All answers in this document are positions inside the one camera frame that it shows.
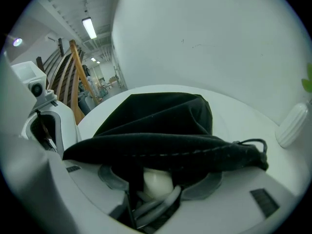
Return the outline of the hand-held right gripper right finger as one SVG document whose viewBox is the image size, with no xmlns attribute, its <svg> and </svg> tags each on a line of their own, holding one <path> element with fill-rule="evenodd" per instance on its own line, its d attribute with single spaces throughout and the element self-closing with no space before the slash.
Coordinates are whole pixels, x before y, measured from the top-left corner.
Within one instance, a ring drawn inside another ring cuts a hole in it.
<svg viewBox="0 0 312 234">
<path fill-rule="evenodd" d="M 264 171 L 226 172 L 205 200 L 183 201 L 155 234 L 273 234 L 297 201 L 297 189 Z"/>
</svg>

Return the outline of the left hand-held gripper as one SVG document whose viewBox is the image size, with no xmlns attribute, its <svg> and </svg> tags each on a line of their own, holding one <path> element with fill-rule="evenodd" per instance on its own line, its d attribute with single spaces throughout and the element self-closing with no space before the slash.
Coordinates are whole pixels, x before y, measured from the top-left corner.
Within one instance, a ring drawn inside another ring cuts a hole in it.
<svg viewBox="0 0 312 234">
<path fill-rule="evenodd" d="M 63 103 L 54 103 L 57 96 L 47 89 L 47 75 L 32 61 L 12 65 L 21 82 L 36 99 L 35 111 L 26 120 L 21 136 L 45 147 L 45 141 L 52 151 L 64 153 L 69 147 L 81 141 L 73 111 Z"/>
</svg>

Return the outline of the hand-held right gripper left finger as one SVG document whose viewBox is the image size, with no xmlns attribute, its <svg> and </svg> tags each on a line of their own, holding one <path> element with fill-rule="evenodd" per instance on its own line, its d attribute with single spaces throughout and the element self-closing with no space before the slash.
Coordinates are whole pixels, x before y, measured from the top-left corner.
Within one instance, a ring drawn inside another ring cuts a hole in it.
<svg viewBox="0 0 312 234">
<path fill-rule="evenodd" d="M 91 203 L 59 154 L 35 142 L 0 135 L 0 170 L 13 195 L 49 234 L 139 234 Z"/>
</svg>

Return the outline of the cream hair dryer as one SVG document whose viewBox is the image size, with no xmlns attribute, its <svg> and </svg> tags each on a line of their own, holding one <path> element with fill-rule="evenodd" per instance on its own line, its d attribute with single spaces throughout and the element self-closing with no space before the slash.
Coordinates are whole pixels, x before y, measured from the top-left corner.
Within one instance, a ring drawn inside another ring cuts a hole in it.
<svg viewBox="0 0 312 234">
<path fill-rule="evenodd" d="M 148 226 L 164 215 L 178 200 L 181 187 L 173 185 L 169 172 L 145 168 L 143 193 L 151 199 L 133 211 L 138 229 Z"/>
</svg>

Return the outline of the black fabric pouch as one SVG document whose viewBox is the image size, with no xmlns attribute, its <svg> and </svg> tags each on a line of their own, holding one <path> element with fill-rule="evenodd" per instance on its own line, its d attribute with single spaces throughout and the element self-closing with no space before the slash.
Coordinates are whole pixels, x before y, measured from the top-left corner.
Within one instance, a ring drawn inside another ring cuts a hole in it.
<svg viewBox="0 0 312 234">
<path fill-rule="evenodd" d="M 267 149 L 255 143 L 214 136 L 213 113 L 201 95 L 144 93 L 128 96 L 92 138 L 67 148 L 63 159 L 110 165 L 129 180 L 144 168 L 166 171 L 177 185 L 187 186 L 208 173 L 267 170 Z"/>
</svg>

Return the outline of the grey bin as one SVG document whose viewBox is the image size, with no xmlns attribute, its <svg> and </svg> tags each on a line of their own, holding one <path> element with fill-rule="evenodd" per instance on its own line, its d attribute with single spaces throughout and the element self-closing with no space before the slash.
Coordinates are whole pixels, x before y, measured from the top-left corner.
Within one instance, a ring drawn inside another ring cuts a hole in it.
<svg viewBox="0 0 312 234">
<path fill-rule="evenodd" d="M 86 93 L 79 93 L 78 106 L 84 115 L 89 114 L 95 108 L 94 101 L 88 91 Z"/>
</svg>

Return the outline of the white ribbed vase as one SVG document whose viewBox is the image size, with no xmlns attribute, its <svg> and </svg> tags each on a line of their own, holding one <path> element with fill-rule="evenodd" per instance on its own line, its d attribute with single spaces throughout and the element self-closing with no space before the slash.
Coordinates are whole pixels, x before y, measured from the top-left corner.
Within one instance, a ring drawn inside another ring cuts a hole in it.
<svg viewBox="0 0 312 234">
<path fill-rule="evenodd" d="M 296 104 L 275 130 L 275 138 L 282 148 L 291 146 L 308 124 L 311 111 L 308 103 Z"/>
</svg>

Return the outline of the long ceiling light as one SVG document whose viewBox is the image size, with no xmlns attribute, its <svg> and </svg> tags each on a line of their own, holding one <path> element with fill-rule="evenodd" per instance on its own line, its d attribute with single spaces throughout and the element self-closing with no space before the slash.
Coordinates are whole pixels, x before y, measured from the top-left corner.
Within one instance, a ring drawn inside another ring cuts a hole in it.
<svg viewBox="0 0 312 234">
<path fill-rule="evenodd" d="M 90 37 L 90 39 L 96 39 L 97 35 L 96 35 L 95 29 L 94 29 L 94 26 L 92 23 L 92 19 L 90 17 L 84 18 L 82 20 L 82 24 L 83 24 L 83 27 L 85 28 L 88 36 Z"/>
</svg>

